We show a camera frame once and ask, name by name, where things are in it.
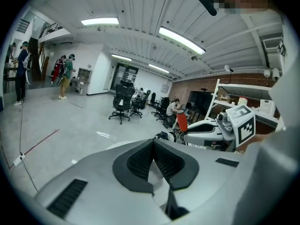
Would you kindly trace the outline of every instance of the green shirt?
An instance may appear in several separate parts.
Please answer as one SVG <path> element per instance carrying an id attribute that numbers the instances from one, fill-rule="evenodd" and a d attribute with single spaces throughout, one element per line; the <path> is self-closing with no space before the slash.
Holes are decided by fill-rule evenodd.
<path id="1" fill-rule="evenodd" d="M 65 61 L 65 69 L 67 70 L 65 76 L 67 77 L 67 79 L 70 79 L 71 72 L 73 71 L 73 63 L 70 59 L 67 59 Z"/>

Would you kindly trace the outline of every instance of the red cylinder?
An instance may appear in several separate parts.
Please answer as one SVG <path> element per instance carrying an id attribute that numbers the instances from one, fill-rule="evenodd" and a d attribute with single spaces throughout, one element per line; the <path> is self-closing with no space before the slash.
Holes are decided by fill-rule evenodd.
<path id="1" fill-rule="evenodd" d="M 184 114 L 184 112 L 177 113 L 177 122 L 178 122 L 180 130 L 182 132 L 187 131 L 187 129 L 188 129 L 188 122 L 187 122 L 187 117 Z"/>

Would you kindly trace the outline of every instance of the brick wall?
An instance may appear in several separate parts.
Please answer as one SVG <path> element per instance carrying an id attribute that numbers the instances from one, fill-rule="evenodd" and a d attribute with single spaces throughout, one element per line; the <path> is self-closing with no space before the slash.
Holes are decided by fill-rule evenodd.
<path id="1" fill-rule="evenodd" d="M 212 76 L 212 77 L 205 77 L 199 78 L 194 80 L 187 80 L 182 82 L 173 82 L 169 98 L 173 100 L 175 98 L 179 98 L 180 103 L 187 104 L 188 98 L 191 91 L 202 91 L 201 88 L 206 88 L 208 92 L 214 92 L 217 79 L 220 79 L 220 83 L 228 83 L 229 82 L 229 75 L 220 75 L 220 76 Z M 256 85 L 256 86 L 270 86 L 274 85 L 274 81 L 270 79 L 266 79 L 263 74 L 232 74 L 231 83 L 233 84 L 245 84 L 245 85 Z M 219 89 L 218 96 L 224 94 L 225 91 L 223 89 Z M 258 107 L 260 105 L 259 101 L 248 99 L 248 106 Z M 212 113 L 219 114 L 221 112 L 220 106 L 215 106 L 212 109 Z M 278 112 L 276 111 L 275 117 L 279 117 Z M 265 124 L 260 122 L 256 122 L 256 133 L 257 134 L 268 134 L 275 129 L 269 127 Z"/>

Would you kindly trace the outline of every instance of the television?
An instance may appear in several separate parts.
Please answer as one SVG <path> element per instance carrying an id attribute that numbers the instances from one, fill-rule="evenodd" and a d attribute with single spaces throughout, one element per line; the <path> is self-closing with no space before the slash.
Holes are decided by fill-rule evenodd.
<path id="1" fill-rule="evenodd" d="M 191 91 L 186 108 L 205 116 L 210 107 L 212 97 L 213 93 L 211 92 Z"/>

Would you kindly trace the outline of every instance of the doorway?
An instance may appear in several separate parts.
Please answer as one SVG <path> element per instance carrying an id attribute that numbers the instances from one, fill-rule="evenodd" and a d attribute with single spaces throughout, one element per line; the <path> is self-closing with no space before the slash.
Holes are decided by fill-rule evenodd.
<path id="1" fill-rule="evenodd" d="M 132 83 L 135 83 L 138 70 L 138 68 L 131 67 L 127 64 L 118 63 L 117 69 L 113 75 L 111 89 L 116 91 L 116 85 L 120 84 L 121 80 L 125 80 L 126 82 L 131 81 Z"/>

